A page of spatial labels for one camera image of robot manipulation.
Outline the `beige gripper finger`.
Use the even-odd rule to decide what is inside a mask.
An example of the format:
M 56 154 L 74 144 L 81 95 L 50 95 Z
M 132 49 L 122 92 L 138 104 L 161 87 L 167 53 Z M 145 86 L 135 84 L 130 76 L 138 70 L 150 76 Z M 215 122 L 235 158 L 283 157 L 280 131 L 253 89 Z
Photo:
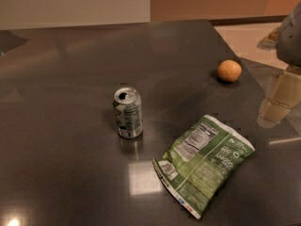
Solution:
M 301 102 L 301 68 L 289 66 L 272 76 L 259 110 L 259 123 L 280 123 Z

